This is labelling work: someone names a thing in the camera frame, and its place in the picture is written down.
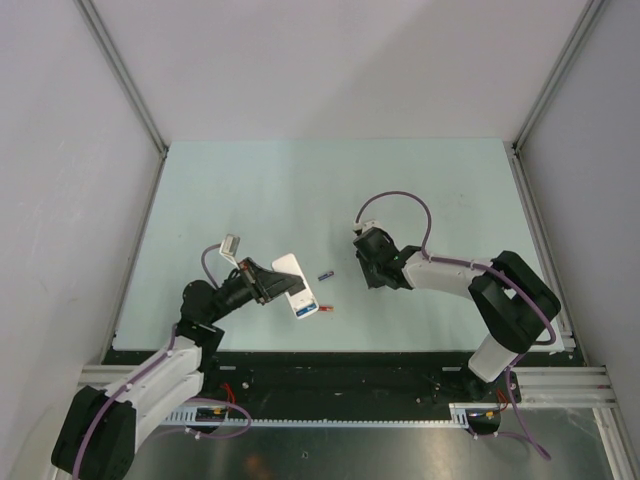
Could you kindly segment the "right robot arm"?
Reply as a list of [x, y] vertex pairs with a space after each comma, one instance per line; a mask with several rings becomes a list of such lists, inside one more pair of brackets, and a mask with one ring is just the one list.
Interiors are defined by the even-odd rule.
[[356, 258], [370, 289], [435, 290], [474, 303], [488, 334], [467, 365], [444, 380], [444, 388], [465, 400], [484, 401], [507, 367], [539, 343], [560, 313], [556, 294], [515, 252], [488, 261], [427, 254], [419, 246], [398, 249], [376, 221], [354, 225]]

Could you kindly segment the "left aluminium frame post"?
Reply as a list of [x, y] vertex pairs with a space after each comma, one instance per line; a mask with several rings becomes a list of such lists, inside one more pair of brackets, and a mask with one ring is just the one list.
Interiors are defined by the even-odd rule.
[[109, 29], [102, 19], [95, 3], [90, 0], [74, 0], [81, 18], [93, 37], [97, 47], [103, 55], [116, 82], [119, 84], [125, 99], [129, 103], [134, 115], [140, 122], [145, 134], [153, 144], [161, 158], [165, 158], [168, 145], [154, 121], [151, 112], [139, 88], [131, 76], [129, 69], [121, 55]]

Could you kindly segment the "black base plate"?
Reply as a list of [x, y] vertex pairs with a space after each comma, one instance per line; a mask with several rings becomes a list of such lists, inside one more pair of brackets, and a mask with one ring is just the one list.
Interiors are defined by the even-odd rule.
[[574, 374], [563, 354], [529, 354], [510, 376], [501, 375], [480, 401], [444, 388], [466, 366], [467, 352], [337, 353], [220, 352], [200, 392], [230, 398], [251, 415], [348, 420], [429, 418], [449, 404], [490, 408], [499, 394], [522, 401], [536, 375]]

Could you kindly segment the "right aluminium frame post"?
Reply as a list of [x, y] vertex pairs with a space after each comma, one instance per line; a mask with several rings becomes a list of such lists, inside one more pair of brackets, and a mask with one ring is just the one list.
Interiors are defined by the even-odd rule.
[[525, 117], [524, 123], [512, 141], [511, 147], [516, 153], [523, 150], [535, 128], [543, 119], [609, 4], [610, 1], [607, 0], [589, 0], [586, 2]]

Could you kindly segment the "white remote control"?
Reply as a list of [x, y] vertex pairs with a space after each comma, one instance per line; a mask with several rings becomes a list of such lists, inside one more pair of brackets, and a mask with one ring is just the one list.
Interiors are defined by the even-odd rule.
[[305, 319], [319, 310], [319, 303], [293, 253], [274, 260], [271, 266], [275, 272], [294, 279], [294, 285], [287, 290], [285, 297], [297, 319]]

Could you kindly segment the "aluminium frame post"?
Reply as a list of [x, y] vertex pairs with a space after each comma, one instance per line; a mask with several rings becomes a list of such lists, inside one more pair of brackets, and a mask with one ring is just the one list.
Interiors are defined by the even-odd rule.
[[609, 4], [610, 1], [607, 0], [589, 0], [586, 2], [525, 117], [524, 123], [512, 141], [511, 147], [516, 153], [523, 150], [535, 128], [543, 119]]
[[153, 144], [161, 158], [165, 158], [168, 145], [154, 121], [151, 112], [139, 88], [131, 76], [129, 69], [121, 55], [109, 29], [102, 19], [95, 3], [90, 0], [74, 0], [81, 18], [93, 37], [97, 47], [103, 55], [116, 82], [119, 84], [125, 99], [129, 103], [134, 115], [140, 122], [145, 134]]

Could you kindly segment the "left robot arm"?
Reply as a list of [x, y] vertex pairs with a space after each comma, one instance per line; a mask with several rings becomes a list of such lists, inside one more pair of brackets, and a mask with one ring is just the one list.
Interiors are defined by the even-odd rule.
[[194, 280], [183, 290], [180, 319], [168, 342], [127, 376], [74, 395], [51, 453], [52, 464], [75, 479], [122, 479], [149, 435], [177, 407], [207, 400], [221, 387], [214, 370], [224, 336], [215, 322], [254, 301], [285, 295], [312, 298], [296, 256], [265, 269], [240, 261], [218, 287]]

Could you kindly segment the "purple blue battery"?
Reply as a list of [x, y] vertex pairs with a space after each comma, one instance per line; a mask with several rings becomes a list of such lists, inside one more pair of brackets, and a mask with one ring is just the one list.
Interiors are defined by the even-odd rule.
[[326, 272], [324, 272], [324, 273], [322, 273], [321, 275], [318, 276], [318, 280], [319, 281], [324, 281], [324, 280], [326, 280], [328, 278], [331, 278], [334, 275], [335, 275], [335, 272], [333, 270], [326, 271]]

